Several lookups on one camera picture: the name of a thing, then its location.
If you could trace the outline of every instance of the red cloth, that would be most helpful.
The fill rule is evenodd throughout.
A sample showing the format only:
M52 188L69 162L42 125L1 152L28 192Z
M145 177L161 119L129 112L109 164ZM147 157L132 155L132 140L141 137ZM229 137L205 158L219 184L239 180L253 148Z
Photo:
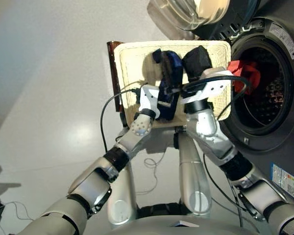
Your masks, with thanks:
M251 83L251 88L245 91L245 94L251 94L260 83L260 72L256 69L257 63L244 60L234 60L231 61L228 70L230 70L233 75L241 76L246 78ZM234 81L234 91L239 93L243 87L244 83L241 81Z

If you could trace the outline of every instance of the silver robot arm segment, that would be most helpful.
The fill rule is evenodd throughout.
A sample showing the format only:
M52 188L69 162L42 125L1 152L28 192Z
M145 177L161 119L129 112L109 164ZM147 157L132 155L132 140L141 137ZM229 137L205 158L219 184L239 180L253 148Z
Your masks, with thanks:
M266 219L274 234L294 234L294 205L243 157L221 131L205 98L196 94L195 99L184 99L186 133L198 142L203 153L240 190L240 200L255 219Z
M147 139L157 109L159 89L141 88L140 109L129 131L112 149L91 164L71 185L68 195L31 222L20 235L81 235L87 219L100 211L111 195L110 183L135 156Z

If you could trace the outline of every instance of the warning label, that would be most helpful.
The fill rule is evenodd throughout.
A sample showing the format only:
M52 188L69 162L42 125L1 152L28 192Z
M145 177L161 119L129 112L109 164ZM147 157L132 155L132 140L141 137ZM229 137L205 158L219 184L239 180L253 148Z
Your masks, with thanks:
M294 176L271 164L271 180L294 198Z
M272 23L269 29L269 33L272 33L274 36L279 38L284 46L289 51L290 57L294 60L294 42L290 35L279 25L276 23Z

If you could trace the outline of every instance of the gray floor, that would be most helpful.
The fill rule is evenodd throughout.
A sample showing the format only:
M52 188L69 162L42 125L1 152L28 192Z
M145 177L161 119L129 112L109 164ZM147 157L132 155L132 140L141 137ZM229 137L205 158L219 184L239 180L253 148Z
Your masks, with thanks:
M66 195L68 186L104 153L99 116L113 94L106 42L166 40L149 18L147 0L0 0L0 198L26 204L36 218ZM104 127L111 147L121 129L111 105ZM133 160L136 189L153 187L146 152ZM161 153L148 155L159 159ZM230 192L221 172L213 175ZM138 196L140 206L179 200L178 152L168 149L157 170L159 183ZM211 186L213 196L226 203ZM25 217L19 206L19 214ZM212 218L238 225L238 218L213 205ZM5 233L21 231L13 204L6 206ZM265 224L257 224L266 234ZM84 234L109 230L105 209Z

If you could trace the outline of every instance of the laundry basket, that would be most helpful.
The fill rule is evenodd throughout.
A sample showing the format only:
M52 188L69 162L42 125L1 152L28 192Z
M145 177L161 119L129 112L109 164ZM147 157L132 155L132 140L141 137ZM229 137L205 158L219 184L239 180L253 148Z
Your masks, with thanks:
M231 48L227 42L223 41L155 41L124 43L114 50L115 64L118 73L120 90L139 88L143 84L159 86L162 79L160 64L155 63L152 53L157 49L175 51L180 58L187 52L203 46L207 49L212 67L227 68L231 60ZM183 73L183 84L188 83L186 73ZM213 102L214 114L218 116L231 100L231 87L228 86L216 97L209 98ZM138 112L139 104L136 104L136 95L128 92L122 94L122 103L128 126L134 120L134 115ZM230 107L222 114L220 120L226 119L230 114ZM175 127L186 124L184 105L178 102L173 120L156 120L153 128Z

